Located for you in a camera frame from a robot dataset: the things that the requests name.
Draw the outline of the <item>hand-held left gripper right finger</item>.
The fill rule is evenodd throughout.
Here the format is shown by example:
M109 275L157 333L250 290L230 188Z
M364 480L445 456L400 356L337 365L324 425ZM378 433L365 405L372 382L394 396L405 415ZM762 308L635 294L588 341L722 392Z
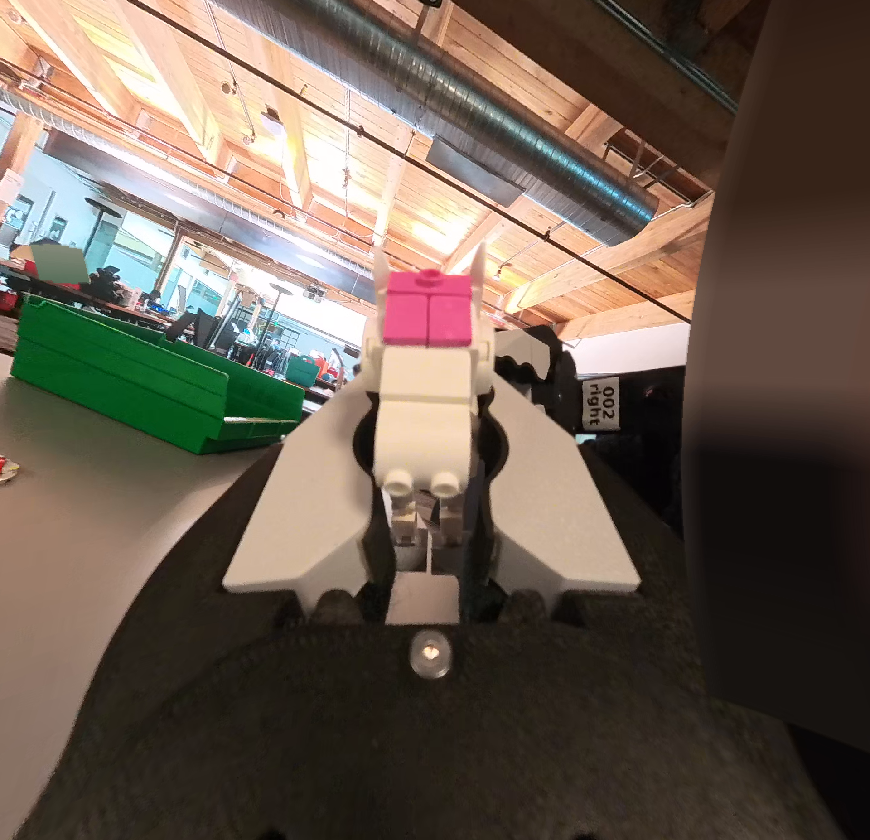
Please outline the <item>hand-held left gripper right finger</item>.
M636 595L641 577L572 435L501 377L481 403L469 617L493 593Z

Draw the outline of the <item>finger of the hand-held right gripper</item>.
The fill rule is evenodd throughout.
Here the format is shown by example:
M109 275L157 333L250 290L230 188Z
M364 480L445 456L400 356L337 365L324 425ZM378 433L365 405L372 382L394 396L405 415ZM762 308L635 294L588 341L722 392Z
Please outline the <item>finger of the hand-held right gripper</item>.
M494 346L496 374L531 400L533 386L548 376L548 346L516 329L495 332Z

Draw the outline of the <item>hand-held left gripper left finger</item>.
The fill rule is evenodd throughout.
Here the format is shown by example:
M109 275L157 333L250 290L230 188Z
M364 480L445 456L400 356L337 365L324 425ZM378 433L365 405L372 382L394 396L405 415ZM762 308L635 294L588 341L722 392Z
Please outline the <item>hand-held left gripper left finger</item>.
M357 377L288 435L223 575L227 592L291 592L306 617L324 594L354 597L368 584L389 603L385 506L354 448L372 405Z

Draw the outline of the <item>white lego unicorn model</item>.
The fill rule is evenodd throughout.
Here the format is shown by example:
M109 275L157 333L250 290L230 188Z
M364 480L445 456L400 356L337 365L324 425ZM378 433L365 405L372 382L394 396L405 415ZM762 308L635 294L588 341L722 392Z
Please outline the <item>white lego unicorn model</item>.
M416 530L416 495L438 502L449 563L465 537L465 493L479 464L479 399L494 378L494 328L482 313L487 246L466 275L392 271L381 249L373 280L377 315L364 327L364 388L377 394L373 480L391 499L397 540Z

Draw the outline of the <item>green plastic bin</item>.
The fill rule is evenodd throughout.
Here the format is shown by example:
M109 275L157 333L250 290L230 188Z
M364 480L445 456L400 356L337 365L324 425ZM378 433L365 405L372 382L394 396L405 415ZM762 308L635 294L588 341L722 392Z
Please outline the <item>green plastic bin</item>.
M277 443L305 392L162 333L28 295L14 377L192 454Z

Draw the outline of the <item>black ceiling heater panel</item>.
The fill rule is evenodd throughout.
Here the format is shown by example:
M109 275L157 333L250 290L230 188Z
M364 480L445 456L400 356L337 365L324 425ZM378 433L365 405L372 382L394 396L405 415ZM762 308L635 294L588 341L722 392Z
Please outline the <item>black ceiling heater panel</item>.
M510 207L526 193L521 186L479 164L440 136L433 137L425 162L503 208Z

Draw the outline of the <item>black robot device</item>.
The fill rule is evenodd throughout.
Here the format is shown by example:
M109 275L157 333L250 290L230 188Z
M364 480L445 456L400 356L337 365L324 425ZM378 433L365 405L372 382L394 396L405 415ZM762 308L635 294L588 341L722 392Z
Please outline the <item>black robot device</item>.
M120 278L120 269L115 266L105 266L90 273L87 284L82 285L82 291L102 302L125 307L129 302L129 289Z

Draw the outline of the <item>black floor lamp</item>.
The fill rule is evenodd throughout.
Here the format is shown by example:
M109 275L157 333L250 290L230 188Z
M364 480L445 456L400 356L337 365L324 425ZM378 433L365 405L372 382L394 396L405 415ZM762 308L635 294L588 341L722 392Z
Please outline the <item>black floor lamp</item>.
M95 213L95 220L82 251L88 269L94 272L105 266L124 214L91 197L86 197L85 202Z

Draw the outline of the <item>metal ventilation duct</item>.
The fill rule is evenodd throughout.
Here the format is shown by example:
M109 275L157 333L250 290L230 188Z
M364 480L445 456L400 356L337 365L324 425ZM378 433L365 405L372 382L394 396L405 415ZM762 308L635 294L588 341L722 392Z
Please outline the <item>metal ventilation duct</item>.
M606 246L656 213L654 196L376 3L206 1Z

